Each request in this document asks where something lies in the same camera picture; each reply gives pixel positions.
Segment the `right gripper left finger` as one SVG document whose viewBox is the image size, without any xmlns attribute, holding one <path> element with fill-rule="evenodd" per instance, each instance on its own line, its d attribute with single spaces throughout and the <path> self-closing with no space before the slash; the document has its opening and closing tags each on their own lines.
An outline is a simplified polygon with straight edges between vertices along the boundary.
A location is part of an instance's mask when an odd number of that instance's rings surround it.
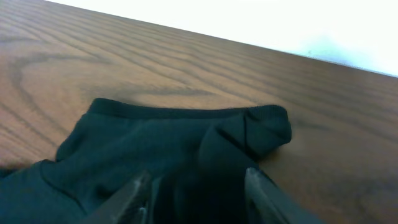
<svg viewBox="0 0 398 224">
<path fill-rule="evenodd" d="M 151 184 L 151 175 L 141 172 L 83 219 L 82 224 L 147 223 Z"/>
</svg>

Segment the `black t-shirt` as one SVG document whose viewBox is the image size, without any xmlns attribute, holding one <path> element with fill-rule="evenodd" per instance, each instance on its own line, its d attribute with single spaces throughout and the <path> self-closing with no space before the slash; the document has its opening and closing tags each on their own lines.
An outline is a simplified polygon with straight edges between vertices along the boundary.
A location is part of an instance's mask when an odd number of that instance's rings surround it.
<svg viewBox="0 0 398 224">
<path fill-rule="evenodd" d="M 78 223 L 146 171 L 155 223 L 246 223 L 246 170 L 291 138 L 277 105 L 182 110 L 98 98 L 53 161 L 1 172 L 1 222 Z"/>
</svg>

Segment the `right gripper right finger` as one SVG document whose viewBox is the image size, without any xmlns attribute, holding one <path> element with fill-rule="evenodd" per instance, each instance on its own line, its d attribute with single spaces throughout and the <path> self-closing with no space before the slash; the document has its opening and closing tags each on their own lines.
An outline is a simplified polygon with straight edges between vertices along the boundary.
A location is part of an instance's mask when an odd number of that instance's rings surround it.
<svg viewBox="0 0 398 224">
<path fill-rule="evenodd" d="M 248 168 L 244 179 L 248 222 L 254 224 L 322 224 L 289 198 L 263 171 Z"/>
</svg>

